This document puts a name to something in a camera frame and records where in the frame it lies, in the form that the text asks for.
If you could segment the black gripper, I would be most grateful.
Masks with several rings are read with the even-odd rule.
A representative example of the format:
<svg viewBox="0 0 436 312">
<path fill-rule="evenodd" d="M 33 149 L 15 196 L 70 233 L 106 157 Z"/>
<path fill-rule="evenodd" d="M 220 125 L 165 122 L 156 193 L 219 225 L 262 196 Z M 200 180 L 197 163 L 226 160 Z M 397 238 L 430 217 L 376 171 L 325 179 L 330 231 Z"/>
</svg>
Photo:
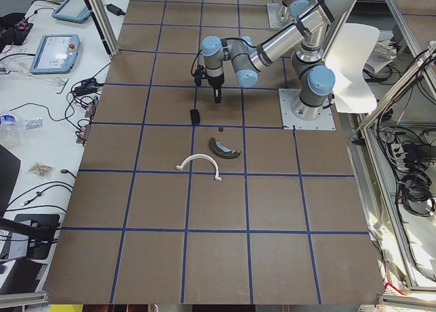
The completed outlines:
<svg viewBox="0 0 436 312">
<path fill-rule="evenodd" d="M 216 77 L 209 76 L 207 80 L 208 80 L 208 83 L 213 88 L 214 102 L 216 104 L 220 104 L 221 103 L 221 87 L 225 81 L 224 76 L 216 76 Z"/>
</svg>

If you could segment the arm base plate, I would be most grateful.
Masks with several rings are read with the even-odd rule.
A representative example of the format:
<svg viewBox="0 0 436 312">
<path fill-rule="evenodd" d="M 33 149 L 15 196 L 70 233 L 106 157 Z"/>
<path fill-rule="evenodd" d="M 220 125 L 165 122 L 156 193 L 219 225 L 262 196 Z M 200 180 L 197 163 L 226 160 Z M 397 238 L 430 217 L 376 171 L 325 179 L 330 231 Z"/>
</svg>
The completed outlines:
<svg viewBox="0 0 436 312">
<path fill-rule="evenodd" d="M 266 9 L 269 28 L 272 30 L 282 29 L 294 20 L 290 15 L 289 7 L 282 3 L 268 3 Z"/>
<path fill-rule="evenodd" d="M 279 89 L 281 120 L 285 130 L 334 131 L 335 124 L 328 100 L 315 108 L 300 101 L 300 89 Z"/>
</svg>

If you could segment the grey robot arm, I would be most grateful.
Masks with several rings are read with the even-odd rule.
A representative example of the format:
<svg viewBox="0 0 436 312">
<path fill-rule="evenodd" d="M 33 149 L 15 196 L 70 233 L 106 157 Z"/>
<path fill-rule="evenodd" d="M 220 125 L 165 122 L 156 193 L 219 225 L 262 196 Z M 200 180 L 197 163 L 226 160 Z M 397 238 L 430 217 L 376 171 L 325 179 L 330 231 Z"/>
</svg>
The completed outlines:
<svg viewBox="0 0 436 312">
<path fill-rule="evenodd" d="M 215 103 L 221 103 L 225 82 L 223 64 L 232 64 L 242 88 L 253 87 L 259 73 L 285 53 L 292 53 L 292 67 L 301 90 L 292 102 L 292 112 L 302 120 L 316 119 L 333 92 L 334 72 L 322 61 L 328 28 L 349 12 L 357 0 L 282 0 L 279 20 L 285 26 L 264 42 L 254 45 L 247 36 L 202 40 L 199 53 L 204 63 L 192 67 L 196 86 L 206 80 L 213 88 Z"/>
</svg>

